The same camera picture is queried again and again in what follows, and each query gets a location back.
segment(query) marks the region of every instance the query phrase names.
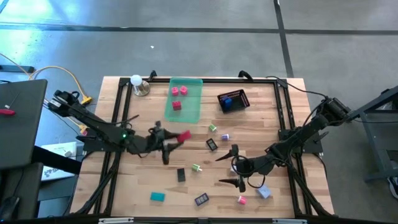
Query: pink object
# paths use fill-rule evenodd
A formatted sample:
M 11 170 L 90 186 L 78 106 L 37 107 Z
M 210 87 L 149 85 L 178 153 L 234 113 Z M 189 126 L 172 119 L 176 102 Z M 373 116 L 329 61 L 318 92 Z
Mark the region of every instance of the pink object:
M 173 110 L 180 110 L 181 109 L 181 102 L 180 101 L 173 101 Z
M 185 87 L 185 86 L 181 86 L 181 88 L 180 88 L 180 92 L 181 92 L 181 94 L 183 94 L 183 95 L 186 95 L 186 94 L 188 93 L 188 89 L 187 89 L 187 87 Z
M 246 198 L 243 197 L 243 196 L 239 196 L 238 202 L 239 202 L 241 205 L 245 205 L 245 204 L 246 204 Z
M 182 142 L 184 142 L 185 140 L 190 139 L 191 137 L 192 137 L 191 132 L 188 130 L 188 131 L 185 131 L 184 133 L 180 134 L 180 135 L 177 137 L 177 141 L 178 141 L 179 143 L 182 143 Z
M 178 88 L 177 87 L 172 88 L 172 94 L 173 94 L 173 96 L 178 96 Z

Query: green object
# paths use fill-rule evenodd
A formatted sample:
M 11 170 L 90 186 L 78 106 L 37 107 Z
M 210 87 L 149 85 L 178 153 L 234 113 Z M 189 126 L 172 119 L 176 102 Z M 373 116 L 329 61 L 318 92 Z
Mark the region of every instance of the green object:
M 152 192 L 152 193 L 150 194 L 150 199 L 151 199 L 151 200 L 158 201 L 158 202 L 164 202 L 164 197 L 165 197 L 165 196 L 166 196 L 166 195 L 163 194 L 163 193 Z
M 216 127 L 214 124 L 211 124 L 211 125 L 209 126 L 209 129 L 210 129 L 211 132 L 215 132 L 216 129 L 217 129 L 217 127 Z
M 200 166 L 199 166 L 199 165 L 196 165 L 196 164 L 192 165 L 192 170 L 193 170 L 193 171 L 196 171 L 196 172 L 202 171 L 202 169 L 200 168 Z
M 173 96 L 172 88 L 181 86 L 187 88 L 187 94 Z M 164 116 L 167 121 L 182 123 L 197 123 L 200 119 L 201 89 L 203 80 L 199 78 L 176 78 L 170 79 L 169 94 L 166 101 Z M 181 110 L 173 110 L 172 102 L 181 101 Z

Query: white paper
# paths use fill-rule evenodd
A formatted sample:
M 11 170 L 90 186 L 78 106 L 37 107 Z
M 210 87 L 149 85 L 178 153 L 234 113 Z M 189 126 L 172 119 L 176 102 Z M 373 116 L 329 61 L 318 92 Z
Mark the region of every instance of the white paper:
M 76 142 L 45 145 L 42 146 L 42 148 L 61 156 L 65 156 L 68 152 L 70 152 L 71 155 L 69 156 L 69 158 L 76 160 Z M 73 176 L 74 174 L 71 174 L 69 172 L 44 166 L 42 173 L 42 181 L 56 180 L 66 177 L 73 177 Z

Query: concrete floor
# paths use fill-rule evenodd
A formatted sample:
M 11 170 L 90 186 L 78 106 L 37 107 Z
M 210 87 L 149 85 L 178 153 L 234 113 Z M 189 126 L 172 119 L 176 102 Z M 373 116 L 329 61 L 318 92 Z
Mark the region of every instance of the concrete floor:
M 286 29 L 397 30 L 397 6 L 395 0 L 280 0 Z M 0 21 L 117 27 L 278 28 L 272 0 L 9 0 L 0 13 Z M 3 29 L 0 37 L 1 52 L 17 63 L 36 68 L 68 68 L 86 93 L 94 97 L 98 96 L 105 75 L 148 75 L 156 70 L 158 75 L 235 77 L 245 70 L 254 77 L 287 76 L 279 34 Z M 287 35 L 287 44 L 294 77 L 304 78 L 308 90 L 337 97 L 351 109 L 397 85 L 396 35 Z M 8 62 L 0 58 L 0 63 Z M 26 78 L 0 73 L 0 79 Z M 73 80 L 62 71 L 48 70 L 40 78 L 49 81 L 47 98 L 57 89 L 76 90 Z M 308 97 L 312 107 L 321 100 L 318 96 Z M 398 201 L 392 197 L 387 183 L 363 182 L 363 176 L 376 171 L 376 166 L 362 125 L 345 124 L 328 131 L 322 142 L 336 214 L 398 221 Z M 74 138 L 69 127 L 43 111 L 37 145 Z

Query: wooden tabletop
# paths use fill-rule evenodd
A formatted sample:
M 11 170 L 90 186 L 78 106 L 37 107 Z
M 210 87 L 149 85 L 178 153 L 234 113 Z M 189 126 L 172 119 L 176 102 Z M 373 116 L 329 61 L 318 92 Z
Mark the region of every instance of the wooden tabletop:
M 119 78 L 104 77 L 103 79 L 95 114 L 105 121 L 111 121 Z M 290 78 L 288 82 L 305 89 L 301 78 Z M 167 122 L 164 118 L 164 109 L 169 84 L 151 83 L 150 87 L 150 93 L 147 96 L 138 97 L 133 94 L 131 98 L 128 117 L 140 115 L 132 122 L 136 134 L 148 135 L 147 130 L 154 126 L 155 121 L 160 120 L 162 126 L 172 132 L 178 133 L 189 129 L 192 138 L 171 153 L 168 166 L 163 165 L 160 152 L 152 152 L 144 159 L 124 152 L 114 195 L 113 216 L 294 217 L 286 168 L 275 167 L 267 175 L 266 185 L 272 192 L 267 199 L 261 198 L 248 184 L 246 184 L 246 192 L 239 193 L 234 186 L 218 181 L 235 177 L 230 172 L 230 159 L 215 162 L 231 149 L 232 144 L 239 146 L 240 155 L 254 157 L 264 155 L 265 148 L 278 141 L 277 132 L 280 126 L 272 85 L 204 83 L 201 116 L 197 124 Z M 223 114 L 216 96 L 242 88 L 249 99 L 250 107 L 244 111 Z M 293 88 L 289 88 L 289 93 L 295 123 L 299 126 L 310 112 L 308 99 L 306 93 Z M 119 119 L 123 112 L 124 96 L 125 93 L 121 101 Z M 217 126 L 216 133 L 209 132 L 210 124 Z M 222 134 L 229 134 L 230 141 L 222 142 Z M 218 145 L 216 152 L 211 152 L 206 148 L 205 141 L 209 138 L 216 141 Z M 83 161 L 71 212 L 81 208 L 98 185 L 103 157 L 103 152 L 95 152 Z M 192 171 L 192 164 L 201 165 L 203 171 Z M 308 187 L 325 209 L 333 213 L 321 162 L 313 155 L 304 155 L 303 164 Z M 177 182 L 178 168 L 185 168 L 185 182 Z M 252 184 L 261 181 L 262 176 L 258 174 L 250 177 Z M 102 209 L 108 197 L 108 187 L 104 192 Z M 165 201 L 151 201 L 151 192 L 165 193 Z M 207 193 L 210 200 L 207 204 L 197 207 L 194 199 L 203 193 Z M 247 198 L 246 205 L 237 203 L 240 195 Z M 304 210 L 301 191 L 298 191 L 298 197 L 300 208 Z

